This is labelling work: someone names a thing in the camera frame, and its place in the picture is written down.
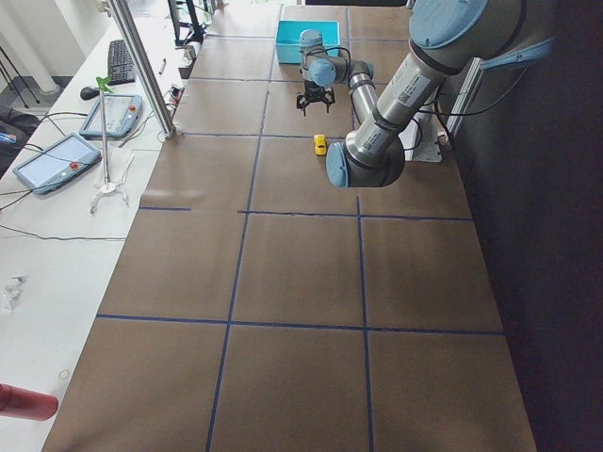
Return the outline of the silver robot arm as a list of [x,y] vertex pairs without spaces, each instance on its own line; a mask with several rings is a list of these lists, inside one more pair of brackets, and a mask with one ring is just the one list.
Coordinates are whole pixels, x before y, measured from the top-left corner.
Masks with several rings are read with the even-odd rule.
[[408,55],[382,93],[369,65],[333,57],[316,29],[300,34],[304,92],[297,107],[334,103],[332,85],[345,81],[360,125],[326,153],[336,187],[381,187],[395,182],[405,164],[400,134],[432,93],[474,57],[496,57],[510,47],[527,13],[524,1],[417,1],[409,22]]

